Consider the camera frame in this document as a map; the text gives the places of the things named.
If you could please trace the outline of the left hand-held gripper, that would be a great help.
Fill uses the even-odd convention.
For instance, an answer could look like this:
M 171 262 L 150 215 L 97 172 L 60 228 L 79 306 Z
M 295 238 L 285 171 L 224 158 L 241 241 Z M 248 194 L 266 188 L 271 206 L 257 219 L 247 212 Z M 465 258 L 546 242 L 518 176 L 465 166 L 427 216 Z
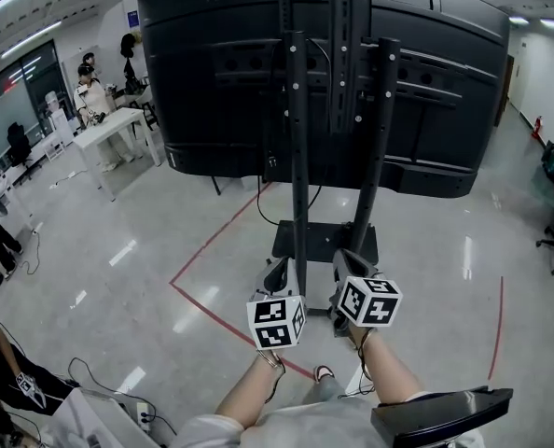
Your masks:
M 295 262 L 276 259 L 256 278 L 246 304 L 248 326 L 260 351 L 299 344 L 306 324 L 306 301 L 298 287 Z

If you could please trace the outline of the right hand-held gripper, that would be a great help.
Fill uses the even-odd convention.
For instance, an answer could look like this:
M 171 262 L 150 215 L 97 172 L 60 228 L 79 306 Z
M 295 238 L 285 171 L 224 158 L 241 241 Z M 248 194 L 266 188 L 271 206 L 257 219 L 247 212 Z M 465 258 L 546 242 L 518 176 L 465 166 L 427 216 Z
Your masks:
M 395 281 L 347 249 L 336 251 L 333 271 L 336 291 L 330 298 L 330 320 L 336 337 L 349 337 L 351 324 L 360 329 L 392 325 L 403 299 Z

